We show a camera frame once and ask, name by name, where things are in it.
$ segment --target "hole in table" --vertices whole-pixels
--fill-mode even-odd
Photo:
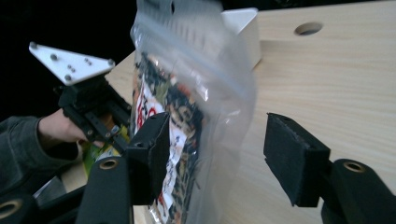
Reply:
[[[312,35],[319,32],[323,28],[323,25],[319,22],[308,22],[298,26],[294,33],[297,35]]]

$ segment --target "wooden surface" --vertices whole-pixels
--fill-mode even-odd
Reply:
[[[322,29],[299,36],[306,22]],[[258,100],[221,224],[321,223],[318,208],[292,207],[264,162],[268,112],[288,116],[332,150],[371,166],[396,193],[396,2],[259,13]],[[107,76],[131,102],[134,55]],[[135,208],[136,224],[143,222]]]

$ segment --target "plastic zipper bag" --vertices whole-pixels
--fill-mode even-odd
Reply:
[[[218,223],[256,101],[242,40],[221,5],[138,0],[130,133],[167,111],[170,157],[147,223]]]

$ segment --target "bolt hole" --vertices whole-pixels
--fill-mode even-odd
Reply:
[[[108,161],[103,161],[102,163],[100,163],[99,167],[102,170],[110,170],[113,169],[114,167],[116,167],[119,163],[115,160],[108,160]]]
[[[37,48],[37,43],[35,43],[35,42],[30,42],[30,44],[29,44],[29,46],[32,48],[32,49],[36,49]]]
[[[344,166],[352,172],[356,172],[356,173],[364,172],[364,167],[362,167],[360,164],[353,162],[353,161],[344,162]]]
[[[21,207],[21,200],[12,200],[0,204],[0,219],[9,217]]]
[[[308,22],[298,26],[294,33],[297,35],[312,35],[319,32],[322,29],[323,25],[318,22]]]
[[[136,147],[143,147],[143,146],[144,146],[143,143],[135,143],[134,145],[135,145]]]
[[[56,56],[56,54],[51,54],[50,55],[50,58],[52,59],[52,60],[57,60],[58,59],[58,57]]]

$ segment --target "white triangular plate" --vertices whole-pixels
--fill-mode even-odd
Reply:
[[[66,86],[108,73],[115,66],[114,61],[109,59],[55,49],[34,42],[30,44],[29,50]]]

